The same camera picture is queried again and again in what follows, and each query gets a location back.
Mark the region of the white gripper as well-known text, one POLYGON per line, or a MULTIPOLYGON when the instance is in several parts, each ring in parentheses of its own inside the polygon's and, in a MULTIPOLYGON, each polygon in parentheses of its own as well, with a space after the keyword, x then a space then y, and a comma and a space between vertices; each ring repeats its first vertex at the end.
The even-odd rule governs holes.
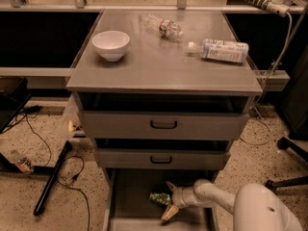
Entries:
POLYGON ((179 212, 179 208, 184 209, 195 204, 195 195, 192 187, 176 187, 169 181, 166 181, 166 184, 172 193, 172 202, 175 205, 167 205, 161 217, 162 223, 170 221, 179 212))

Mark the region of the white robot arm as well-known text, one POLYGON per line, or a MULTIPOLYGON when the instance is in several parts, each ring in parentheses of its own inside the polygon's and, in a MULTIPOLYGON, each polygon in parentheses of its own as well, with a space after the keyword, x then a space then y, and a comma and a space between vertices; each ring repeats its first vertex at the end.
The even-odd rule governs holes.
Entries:
POLYGON ((176 187, 167 181, 172 202, 167 205, 161 220, 169 221, 180 209, 206 208, 216 203, 233 216, 233 231, 303 231, 295 214, 271 190, 249 183, 236 194, 226 192, 206 179, 192 186, 176 187))

